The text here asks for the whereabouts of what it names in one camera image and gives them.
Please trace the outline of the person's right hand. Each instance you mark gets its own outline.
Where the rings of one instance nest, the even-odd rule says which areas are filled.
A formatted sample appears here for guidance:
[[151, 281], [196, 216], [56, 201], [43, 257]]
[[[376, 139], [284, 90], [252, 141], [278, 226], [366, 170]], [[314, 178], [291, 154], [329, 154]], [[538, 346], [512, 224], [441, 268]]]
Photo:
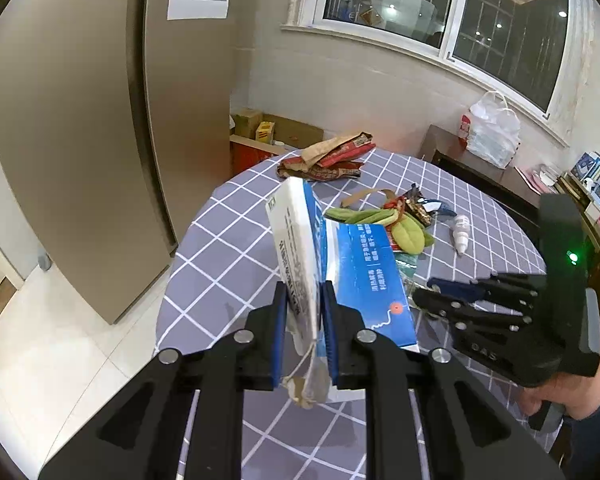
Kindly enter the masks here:
[[600, 408], [600, 365], [593, 377], [557, 373], [542, 386], [523, 388], [518, 396], [518, 405], [528, 416], [536, 414], [544, 401], [562, 405], [575, 420], [591, 416]]

